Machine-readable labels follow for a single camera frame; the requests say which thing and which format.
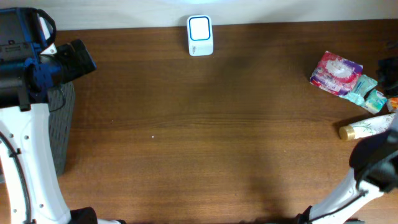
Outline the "red purple pad package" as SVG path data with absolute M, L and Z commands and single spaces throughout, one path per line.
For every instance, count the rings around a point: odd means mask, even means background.
M 310 83 L 336 96 L 353 90 L 363 72 L 363 66 L 326 51 L 310 77 Z

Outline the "teal wet wipes pack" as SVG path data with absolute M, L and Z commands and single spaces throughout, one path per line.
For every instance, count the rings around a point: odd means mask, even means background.
M 366 94 L 377 86 L 377 81 L 366 75 L 361 75 L 354 88 L 340 98 L 348 100 L 358 106 L 364 106 Z

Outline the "green tissue pack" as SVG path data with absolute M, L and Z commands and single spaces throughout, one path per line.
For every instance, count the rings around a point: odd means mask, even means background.
M 372 114 L 377 114 L 382 110 L 387 102 L 387 98 L 380 91 L 373 89 L 364 102 L 363 108 Z

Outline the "white Pantene tube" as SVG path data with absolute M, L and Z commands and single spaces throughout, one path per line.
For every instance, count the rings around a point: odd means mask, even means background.
M 350 141 L 381 134 L 388 130 L 395 117 L 395 113 L 390 113 L 357 121 L 340 127 L 338 135 L 340 139 Z

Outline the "orange tissue pack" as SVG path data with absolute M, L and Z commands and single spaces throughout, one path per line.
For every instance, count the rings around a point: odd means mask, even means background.
M 395 113 L 398 110 L 398 97 L 388 98 L 386 105 L 390 113 Z

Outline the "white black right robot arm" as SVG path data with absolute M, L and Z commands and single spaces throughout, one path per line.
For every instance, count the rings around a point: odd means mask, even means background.
M 325 52 L 310 83 L 336 96 L 358 96 L 365 85 L 363 66 Z M 397 188 L 397 113 L 340 128 L 340 138 L 359 139 L 349 172 L 322 202 L 297 215 L 294 223 L 353 223 L 352 216 L 370 201 Z

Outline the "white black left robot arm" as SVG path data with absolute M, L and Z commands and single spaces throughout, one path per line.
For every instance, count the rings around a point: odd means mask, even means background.
M 99 223 L 93 208 L 70 210 L 50 147 L 48 91 L 96 64 L 80 39 L 53 53 L 55 21 L 43 10 L 1 10 L 1 165 L 13 223 Z

